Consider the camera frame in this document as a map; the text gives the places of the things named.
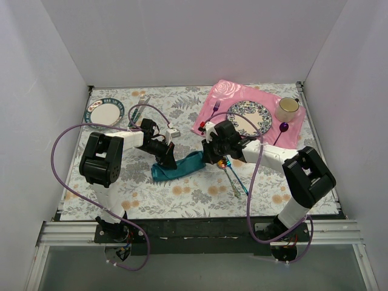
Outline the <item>teal cloth napkin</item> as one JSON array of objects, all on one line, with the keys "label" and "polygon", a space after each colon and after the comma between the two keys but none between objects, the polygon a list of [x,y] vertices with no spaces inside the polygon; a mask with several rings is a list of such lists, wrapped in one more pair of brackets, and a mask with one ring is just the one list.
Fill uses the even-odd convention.
[{"label": "teal cloth napkin", "polygon": [[191,175],[206,166],[203,156],[203,151],[194,151],[176,162],[177,169],[167,169],[155,163],[151,168],[152,179],[154,182],[163,182]]}]

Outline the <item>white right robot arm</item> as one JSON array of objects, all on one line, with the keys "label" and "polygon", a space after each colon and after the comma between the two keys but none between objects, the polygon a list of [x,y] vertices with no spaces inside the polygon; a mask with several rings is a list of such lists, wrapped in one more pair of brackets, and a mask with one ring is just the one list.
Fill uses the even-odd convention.
[{"label": "white right robot arm", "polygon": [[216,164],[230,156],[284,174],[291,199],[260,235],[248,225],[251,236],[259,243],[290,240],[310,209],[336,186],[335,177],[313,147],[284,149],[265,144],[261,136],[242,137],[228,120],[218,124],[202,122],[199,131],[205,135],[202,141],[205,163]]}]

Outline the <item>iridescent gold spoon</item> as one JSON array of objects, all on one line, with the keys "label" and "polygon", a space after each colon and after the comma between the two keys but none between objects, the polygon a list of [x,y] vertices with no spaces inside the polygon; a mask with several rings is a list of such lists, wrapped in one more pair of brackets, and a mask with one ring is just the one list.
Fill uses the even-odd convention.
[{"label": "iridescent gold spoon", "polygon": [[241,194],[239,193],[238,189],[236,188],[235,186],[235,183],[233,182],[232,178],[230,177],[230,175],[228,174],[227,172],[227,163],[226,163],[226,160],[225,159],[222,159],[220,161],[217,162],[217,166],[223,170],[223,172],[226,174],[227,176],[227,179],[229,180],[229,183],[231,185],[231,188],[233,190],[233,194],[235,197],[237,198],[240,198],[241,197]]}]

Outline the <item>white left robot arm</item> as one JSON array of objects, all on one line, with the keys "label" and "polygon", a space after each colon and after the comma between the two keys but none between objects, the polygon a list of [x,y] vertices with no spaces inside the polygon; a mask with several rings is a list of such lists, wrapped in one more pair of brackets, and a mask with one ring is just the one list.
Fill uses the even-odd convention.
[{"label": "white left robot arm", "polygon": [[167,129],[163,140],[157,140],[160,134],[156,134],[156,122],[151,119],[143,119],[141,128],[135,131],[120,131],[103,134],[93,132],[90,134],[79,165],[80,174],[92,185],[98,203],[104,211],[96,217],[97,223],[105,235],[115,242],[125,241],[129,234],[129,225],[121,221],[127,214],[119,202],[116,193],[122,154],[128,149],[140,149],[153,155],[158,165],[166,169],[177,168],[177,162],[173,156],[174,143],[172,139],[179,137],[178,129]]}]

